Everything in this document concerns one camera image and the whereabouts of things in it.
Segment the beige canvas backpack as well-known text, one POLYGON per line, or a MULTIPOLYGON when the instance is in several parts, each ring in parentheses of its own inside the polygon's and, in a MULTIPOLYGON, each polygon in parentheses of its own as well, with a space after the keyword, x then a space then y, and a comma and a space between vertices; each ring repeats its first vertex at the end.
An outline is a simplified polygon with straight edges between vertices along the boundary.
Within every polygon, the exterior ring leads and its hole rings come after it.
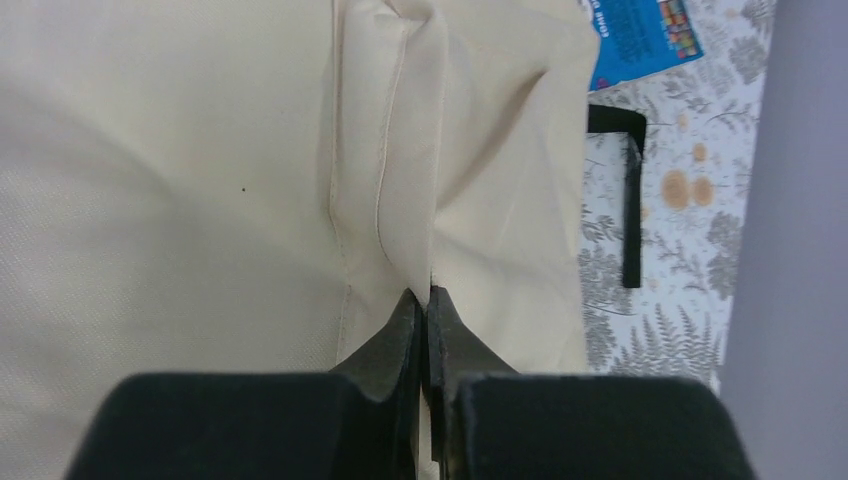
POLYGON ((3 2, 2 477, 134 373, 325 369, 405 290, 584 372, 599 43, 575 1, 3 2))

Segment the blue booklet right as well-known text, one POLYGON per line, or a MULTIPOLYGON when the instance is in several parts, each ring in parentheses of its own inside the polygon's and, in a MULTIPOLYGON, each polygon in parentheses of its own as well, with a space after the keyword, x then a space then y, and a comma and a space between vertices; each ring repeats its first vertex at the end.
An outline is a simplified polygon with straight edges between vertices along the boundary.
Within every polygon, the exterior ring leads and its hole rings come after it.
POLYGON ((681 66, 704 54, 681 0, 590 0, 579 5, 600 37, 591 92, 681 66))

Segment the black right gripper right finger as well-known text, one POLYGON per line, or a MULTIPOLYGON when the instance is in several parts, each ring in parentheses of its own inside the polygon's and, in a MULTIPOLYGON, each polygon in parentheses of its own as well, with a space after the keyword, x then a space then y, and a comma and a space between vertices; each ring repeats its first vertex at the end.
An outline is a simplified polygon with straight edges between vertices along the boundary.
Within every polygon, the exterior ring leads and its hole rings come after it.
POLYGON ((521 374, 427 306, 431 455, 444 479, 752 479, 718 397, 680 377, 521 374))

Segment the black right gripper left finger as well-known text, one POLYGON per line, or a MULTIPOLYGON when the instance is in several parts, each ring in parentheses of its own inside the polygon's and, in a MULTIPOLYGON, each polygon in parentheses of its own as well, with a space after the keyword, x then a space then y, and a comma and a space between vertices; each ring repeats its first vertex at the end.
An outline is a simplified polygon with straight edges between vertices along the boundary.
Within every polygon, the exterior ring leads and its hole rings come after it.
POLYGON ((422 310, 326 372, 145 373, 105 398, 70 479, 414 479, 422 310))

